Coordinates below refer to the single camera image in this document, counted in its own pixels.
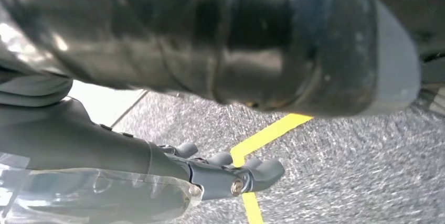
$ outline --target yellow line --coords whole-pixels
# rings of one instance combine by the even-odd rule
[[[245,156],[284,135],[286,132],[311,119],[310,116],[289,114],[267,126],[257,134],[239,143],[230,151],[234,165],[239,167],[245,162]],[[250,224],[264,224],[255,193],[242,195],[247,219]]]
[[[247,220],[250,224],[264,224],[261,209],[258,205],[255,193],[247,193],[242,195],[242,201],[246,209]]]
[[[289,114],[239,143],[230,152],[232,155],[246,156],[310,119],[306,115]]]

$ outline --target gray carpet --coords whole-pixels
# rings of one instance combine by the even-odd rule
[[[116,126],[209,157],[284,114],[149,93]],[[254,153],[285,177],[258,193],[265,223],[445,223],[445,118],[412,107],[387,116],[313,119]],[[173,223],[247,223],[240,198],[204,202]]]

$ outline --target metal bolt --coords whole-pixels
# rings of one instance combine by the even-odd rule
[[[239,196],[242,193],[242,188],[244,186],[244,183],[241,179],[237,178],[233,183],[232,187],[230,188],[233,196]]]

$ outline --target clear plastic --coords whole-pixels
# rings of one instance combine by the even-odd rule
[[[29,159],[0,153],[0,223],[158,223],[202,198],[173,177],[101,169],[28,170]]]

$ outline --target yellow tape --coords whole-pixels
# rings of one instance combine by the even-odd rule
[[[286,132],[311,119],[310,116],[289,114],[282,119],[267,126],[257,134],[242,141],[230,151],[234,165],[239,167],[245,162],[245,156],[284,135]],[[250,224],[264,224],[261,210],[255,193],[242,195],[247,219]]]
[[[310,119],[311,117],[306,115],[289,114],[267,126],[257,134],[242,141],[233,147],[230,152],[232,155],[244,157],[279,138],[298,125],[309,121]]]

